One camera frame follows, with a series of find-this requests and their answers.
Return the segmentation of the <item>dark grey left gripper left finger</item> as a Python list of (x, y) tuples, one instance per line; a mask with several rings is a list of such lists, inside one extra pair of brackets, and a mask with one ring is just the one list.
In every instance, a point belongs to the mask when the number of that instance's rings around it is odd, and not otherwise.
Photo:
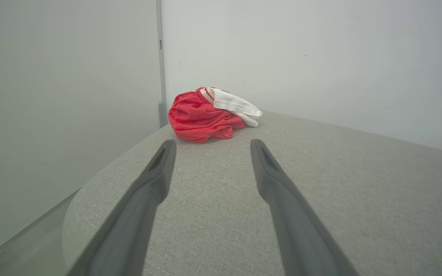
[(68, 271), (69, 276), (140, 276), (158, 206), (170, 190), (176, 143), (166, 140)]

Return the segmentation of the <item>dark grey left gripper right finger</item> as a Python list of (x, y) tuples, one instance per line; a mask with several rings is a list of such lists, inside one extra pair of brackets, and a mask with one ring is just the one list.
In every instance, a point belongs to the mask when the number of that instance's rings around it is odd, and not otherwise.
[(356, 276), (333, 236), (260, 139), (251, 161), (261, 197), (268, 203), (287, 276)]

